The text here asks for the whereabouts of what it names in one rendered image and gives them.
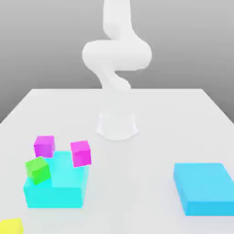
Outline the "small magenta cube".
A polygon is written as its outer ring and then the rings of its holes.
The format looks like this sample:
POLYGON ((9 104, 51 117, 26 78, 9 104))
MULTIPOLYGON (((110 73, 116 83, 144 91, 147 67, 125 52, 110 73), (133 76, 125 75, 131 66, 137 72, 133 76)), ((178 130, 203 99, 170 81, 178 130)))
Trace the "small magenta cube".
POLYGON ((91 165, 91 151, 87 140, 70 143, 74 167, 91 165))

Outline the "small purple cube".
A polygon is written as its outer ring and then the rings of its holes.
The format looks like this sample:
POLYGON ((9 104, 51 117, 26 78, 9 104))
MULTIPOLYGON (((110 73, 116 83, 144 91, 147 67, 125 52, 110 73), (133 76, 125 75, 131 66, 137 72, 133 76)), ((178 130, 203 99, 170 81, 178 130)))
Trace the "small purple cube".
POLYGON ((54 136, 37 136, 33 146, 36 157, 52 158, 55 152, 54 136))

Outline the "small green cube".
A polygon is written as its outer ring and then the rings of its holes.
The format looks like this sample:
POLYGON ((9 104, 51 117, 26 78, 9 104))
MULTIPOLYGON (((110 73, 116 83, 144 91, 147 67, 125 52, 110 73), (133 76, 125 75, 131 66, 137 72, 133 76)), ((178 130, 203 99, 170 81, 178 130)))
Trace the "small green cube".
POLYGON ((42 157, 36 157, 25 163, 27 177, 32 180, 34 185, 38 185, 51 178, 49 164, 42 157))

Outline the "small yellow cube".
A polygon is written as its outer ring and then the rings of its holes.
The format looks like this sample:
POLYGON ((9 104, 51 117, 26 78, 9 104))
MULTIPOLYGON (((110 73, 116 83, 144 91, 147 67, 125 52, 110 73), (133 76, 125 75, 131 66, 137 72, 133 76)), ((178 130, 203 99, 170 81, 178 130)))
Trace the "small yellow cube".
POLYGON ((21 218, 4 219, 0 221, 0 234, 23 234, 21 218))

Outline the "large cyan box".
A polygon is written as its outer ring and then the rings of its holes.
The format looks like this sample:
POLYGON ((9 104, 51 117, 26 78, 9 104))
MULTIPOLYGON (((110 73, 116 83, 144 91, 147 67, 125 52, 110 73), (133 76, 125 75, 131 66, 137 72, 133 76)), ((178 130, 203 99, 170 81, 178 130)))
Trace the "large cyan box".
POLYGON ((82 208, 89 167, 73 167, 71 152, 56 151, 46 158, 51 178, 34 185, 29 178, 23 187, 28 208, 82 208))

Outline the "large blue box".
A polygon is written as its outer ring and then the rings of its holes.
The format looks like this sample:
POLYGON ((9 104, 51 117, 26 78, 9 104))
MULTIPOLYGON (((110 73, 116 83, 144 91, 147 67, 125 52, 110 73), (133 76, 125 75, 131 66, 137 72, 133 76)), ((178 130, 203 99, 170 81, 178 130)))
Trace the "large blue box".
POLYGON ((221 163, 175 163, 173 178, 186 216, 234 216, 234 180, 221 163))

